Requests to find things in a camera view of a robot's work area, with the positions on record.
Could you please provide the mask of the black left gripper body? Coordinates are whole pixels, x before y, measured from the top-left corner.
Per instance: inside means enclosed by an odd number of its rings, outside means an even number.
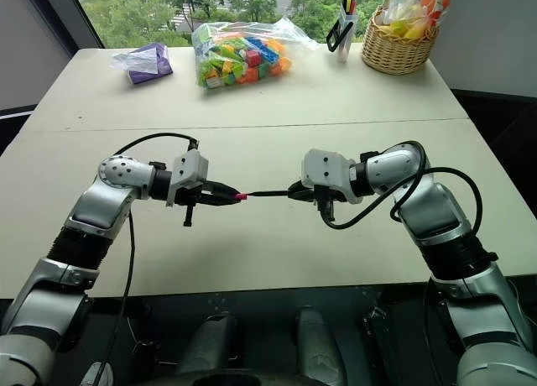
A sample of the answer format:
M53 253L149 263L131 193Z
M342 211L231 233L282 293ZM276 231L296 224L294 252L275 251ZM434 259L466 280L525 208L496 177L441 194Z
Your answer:
M185 220L183 222L184 227L192 226L194 207L197 204L213 205L213 188L214 185L211 182L206 182L193 189L180 188L175 192L175 204L186 207Z

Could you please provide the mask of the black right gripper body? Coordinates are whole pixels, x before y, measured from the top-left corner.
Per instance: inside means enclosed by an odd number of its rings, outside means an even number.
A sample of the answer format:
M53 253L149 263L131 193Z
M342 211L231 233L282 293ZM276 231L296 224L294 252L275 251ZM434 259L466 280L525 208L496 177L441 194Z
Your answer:
M313 196L321 218L329 223L334 222L334 208L330 188L324 185L314 185Z

